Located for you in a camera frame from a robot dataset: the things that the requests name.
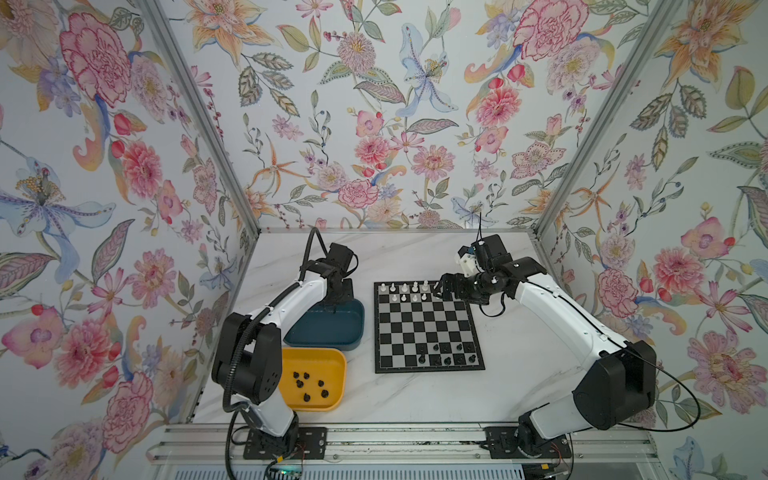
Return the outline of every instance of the white marble table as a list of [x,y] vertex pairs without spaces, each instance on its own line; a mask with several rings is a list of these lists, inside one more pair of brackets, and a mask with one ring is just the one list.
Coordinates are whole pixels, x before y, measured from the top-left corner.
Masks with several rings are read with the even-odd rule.
[[[266,233],[258,241],[235,311],[248,313],[272,300],[297,275],[306,234]],[[538,317],[516,300],[498,318],[472,306],[485,370],[471,372],[374,373],[373,283],[438,280],[458,272],[454,255],[474,233],[326,233],[326,245],[347,245],[360,260],[352,275],[355,298],[366,308],[366,324],[357,349],[346,352],[344,398],[331,412],[300,412],[310,422],[502,422],[570,392],[583,376],[576,359]],[[534,257],[526,233],[503,233],[514,258]],[[315,241],[311,258],[320,256]],[[497,297],[485,309],[498,312]],[[226,423],[222,389],[205,386],[194,422]]]

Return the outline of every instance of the black mounting plate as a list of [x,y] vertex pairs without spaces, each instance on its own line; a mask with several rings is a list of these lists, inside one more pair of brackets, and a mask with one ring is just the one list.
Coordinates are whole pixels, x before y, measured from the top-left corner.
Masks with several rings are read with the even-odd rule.
[[[491,458],[527,458],[520,453],[516,445],[515,432],[517,427],[485,427],[485,441],[488,443],[488,451],[491,453]],[[555,450],[552,444],[555,444],[560,450]],[[541,454],[541,458],[558,458],[563,459],[571,457],[571,446],[568,444],[568,440],[565,435],[561,435],[556,439],[552,439],[550,443],[543,445],[542,447],[535,449],[532,456]]]
[[[328,429],[323,427],[299,427],[296,443],[304,444],[305,460],[322,460],[326,454]],[[243,458],[246,460],[274,460],[273,455],[263,443],[261,431],[248,432]]]

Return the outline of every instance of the yellow tray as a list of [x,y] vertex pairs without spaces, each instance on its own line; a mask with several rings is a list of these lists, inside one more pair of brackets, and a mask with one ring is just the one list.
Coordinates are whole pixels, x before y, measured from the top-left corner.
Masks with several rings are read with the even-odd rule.
[[[298,372],[304,386],[296,386],[293,373]],[[304,373],[310,377],[304,379]],[[346,383],[346,357],[337,349],[301,349],[283,347],[283,376],[280,378],[280,392],[286,404],[300,412],[327,412],[341,403]],[[324,399],[320,394],[328,390]],[[304,402],[304,394],[310,400]]]

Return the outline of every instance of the orange flower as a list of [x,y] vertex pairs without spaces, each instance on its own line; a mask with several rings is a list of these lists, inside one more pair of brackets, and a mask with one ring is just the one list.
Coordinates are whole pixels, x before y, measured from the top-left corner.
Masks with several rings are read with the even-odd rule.
[[656,52],[672,57],[663,88],[690,69],[701,80],[720,86],[720,53],[746,43],[739,23],[759,2],[755,0],[695,0],[688,18],[673,27],[673,34]]
[[547,202],[549,201],[549,198],[551,196],[552,196],[551,190],[545,190],[543,188],[540,189],[536,197],[533,197],[527,200],[527,202],[530,203],[531,206],[520,210],[520,212],[523,214],[537,214],[537,215],[544,213],[544,209],[547,208]]
[[193,9],[187,15],[187,22],[195,25],[192,29],[195,51],[205,45],[218,43],[239,68],[243,44],[282,46],[272,35],[255,25],[266,8],[249,0],[184,1]]

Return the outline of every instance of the chessboard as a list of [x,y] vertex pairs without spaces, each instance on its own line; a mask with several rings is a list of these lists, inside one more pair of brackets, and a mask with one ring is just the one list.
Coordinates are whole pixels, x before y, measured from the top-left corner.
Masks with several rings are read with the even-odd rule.
[[376,373],[485,370],[469,303],[442,301],[436,284],[373,284]]

